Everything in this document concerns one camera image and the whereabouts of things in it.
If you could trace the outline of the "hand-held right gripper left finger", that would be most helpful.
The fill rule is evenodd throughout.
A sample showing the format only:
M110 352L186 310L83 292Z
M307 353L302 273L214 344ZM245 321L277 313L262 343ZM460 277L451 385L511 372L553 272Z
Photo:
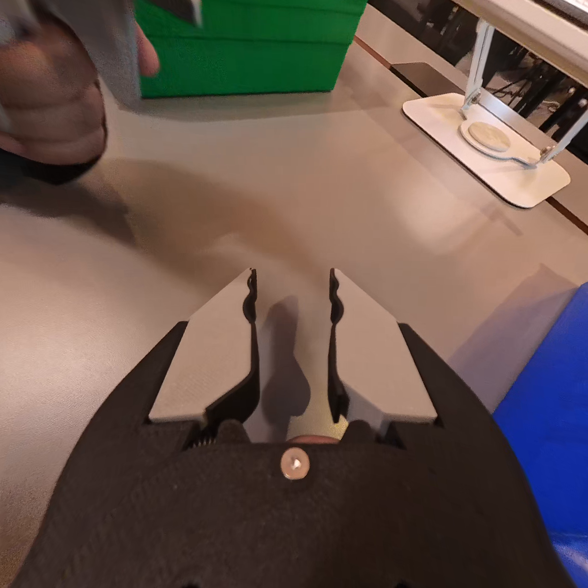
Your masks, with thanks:
M187 321L151 422L244 423L261 394L256 270L248 268Z

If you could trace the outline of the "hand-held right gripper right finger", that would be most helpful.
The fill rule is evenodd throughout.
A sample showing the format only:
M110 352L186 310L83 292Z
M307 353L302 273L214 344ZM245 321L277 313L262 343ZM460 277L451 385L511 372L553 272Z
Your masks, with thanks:
M431 424L437 411L396 318L339 269L329 274L328 403L334 423Z

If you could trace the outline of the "green plastic bin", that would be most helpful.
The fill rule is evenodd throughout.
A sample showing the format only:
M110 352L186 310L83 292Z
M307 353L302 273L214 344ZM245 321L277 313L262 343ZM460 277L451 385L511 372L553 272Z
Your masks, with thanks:
M333 90L367 1L136 1L160 70L146 99Z

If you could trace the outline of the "blue plastic bin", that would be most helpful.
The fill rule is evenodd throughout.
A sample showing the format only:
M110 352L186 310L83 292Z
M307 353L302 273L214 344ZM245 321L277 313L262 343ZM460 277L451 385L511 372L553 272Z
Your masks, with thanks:
M587 283L494 411L555 551L587 587Z

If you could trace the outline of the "grey desk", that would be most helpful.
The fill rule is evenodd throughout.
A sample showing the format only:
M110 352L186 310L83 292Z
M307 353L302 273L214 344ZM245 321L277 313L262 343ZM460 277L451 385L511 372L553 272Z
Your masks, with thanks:
M77 183L1 191L1 587L88 420L180 320L259 283L256 440L329 430L328 281L340 269L490 409L587 282L587 165L513 208L401 112L388 62L459 72L371 6L331 93L150 101L106 93L109 146Z

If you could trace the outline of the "person's left hand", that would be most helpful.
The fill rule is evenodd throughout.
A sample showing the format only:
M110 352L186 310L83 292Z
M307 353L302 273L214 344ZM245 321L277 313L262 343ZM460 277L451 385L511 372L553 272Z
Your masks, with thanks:
M1 106L4 151L49 165L85 164L105 151L98 73L72 30L47 13L32 34L1 47Z

